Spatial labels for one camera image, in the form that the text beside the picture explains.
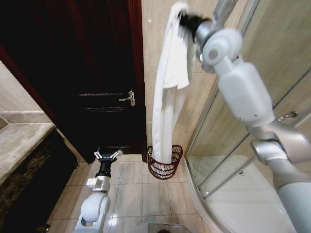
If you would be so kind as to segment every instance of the laundry basket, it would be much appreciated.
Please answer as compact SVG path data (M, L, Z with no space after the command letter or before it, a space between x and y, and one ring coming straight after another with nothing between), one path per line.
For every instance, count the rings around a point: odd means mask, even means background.
M181 157L183 156L183 149L179 145L172 146L172 162L170 164L163 164L156 161L152 157L153 148L152 146L148 147L148 169L150 173L161 180L166 180L172 177L179 164Z

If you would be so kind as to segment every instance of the door handle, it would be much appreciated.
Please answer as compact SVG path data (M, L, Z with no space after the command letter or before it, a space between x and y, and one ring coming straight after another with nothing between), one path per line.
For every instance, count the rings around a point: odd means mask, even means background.
M131 101L131 106L134 107L134 106L135 106L134 91L129 91L128 95L129 95L129 97L127 97L127 98L125 98L125 99L119 99L119 101L130 100L130 101Z

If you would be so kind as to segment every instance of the glass shower door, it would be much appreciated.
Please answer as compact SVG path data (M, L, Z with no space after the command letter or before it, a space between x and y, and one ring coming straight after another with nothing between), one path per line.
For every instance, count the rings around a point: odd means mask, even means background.
M274 113L311 136L311 2L261 0L244 34L242 57L258 68ZM272 186L272 174L250 148L253 139L220 93L210 98L187 154L194 181L229 232L295 232ZM298 165L310 172L307 164Z

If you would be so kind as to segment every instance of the door frame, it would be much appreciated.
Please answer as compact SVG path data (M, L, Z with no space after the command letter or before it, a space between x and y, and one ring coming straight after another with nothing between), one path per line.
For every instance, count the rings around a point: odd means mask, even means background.
M141 142L141 155L143 162L147 162L147 133L146 133L146 106L145 106L145 82L144 82L144 61L143 61L143 39L142 39L142 19L141 19L141 1L127 0L129 10L129 20L132 32L132 47L133 47L133 63L137 85L137 93L135 93L136 106L138 108L138 134ZM45 114L52 122L62 130L62 124L49 107L42 99L37 90L30 84L27 77L20 71L17 64L13 61L6 50L0 45L0 60L25 88L30 96L36 101Z

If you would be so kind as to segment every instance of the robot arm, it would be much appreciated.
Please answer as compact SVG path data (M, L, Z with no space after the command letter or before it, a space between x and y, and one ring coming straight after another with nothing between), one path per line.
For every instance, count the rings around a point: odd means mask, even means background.
M240 56L241 34L223 29L236 2L218 1L213 21L182 15L180 24L192 32L202 69L218 75L219 91L233 116L257 138L251 146L258 160L272 170L276 191L295 229L309 233L311 176L298 171L292 163L309 161L311 147L294 127L275 120L270 95L257 69Z
M91 188L91 195L84 200L74 233L102 233L106 215L110 208L111 165L123 154L118 150L114 154L100 154L99 148L94 152L101 163L95 178L88 179L86 185Z

